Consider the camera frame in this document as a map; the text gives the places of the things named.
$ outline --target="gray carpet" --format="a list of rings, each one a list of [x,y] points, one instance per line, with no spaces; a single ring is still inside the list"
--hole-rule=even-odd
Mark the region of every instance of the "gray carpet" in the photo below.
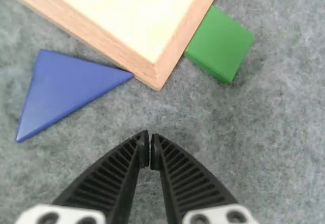
[[[39,49],[109,62],[17,1],[0,0],[0,223],[50,203],[142,129],[192,153],[261,223],[324,223],[325,0],[215,4],[255,35],[231,85],[182,58],[162,91],[133,79],[16,144]],[[167,223],[157,172],[141,172],[129,222]]]

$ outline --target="wooden frame edge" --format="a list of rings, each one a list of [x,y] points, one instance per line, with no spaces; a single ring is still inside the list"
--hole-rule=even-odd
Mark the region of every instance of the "wooden frame edge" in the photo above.
[[[19,0],[50,22],[110,58],[137,79],[159,90],[154,65],[63,0]]]
[[[172,70],[182,56],[186,46],[196,32],[202,19],[214,0],[193,0],[186,14],[177,26],[173,36],[154,63],[157,74],[156,87],[159,90],[169,78]]]

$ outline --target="green block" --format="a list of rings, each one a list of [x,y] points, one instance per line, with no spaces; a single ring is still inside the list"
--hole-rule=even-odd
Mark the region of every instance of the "green block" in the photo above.
[[[253,39],[252,33],[211,6],[184,55],[221,81],[230,83]]]

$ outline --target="blue triangle block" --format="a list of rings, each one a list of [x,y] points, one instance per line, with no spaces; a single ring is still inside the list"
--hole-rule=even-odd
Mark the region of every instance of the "blue triangle block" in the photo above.
[[[34,136],[132,77],[120,69],[41,50],[16,141]]]

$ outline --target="wooden board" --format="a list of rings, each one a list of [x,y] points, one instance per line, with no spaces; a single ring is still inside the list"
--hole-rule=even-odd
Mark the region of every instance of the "wooden board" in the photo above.
[[[21,0],[160,90],[214,0]]]

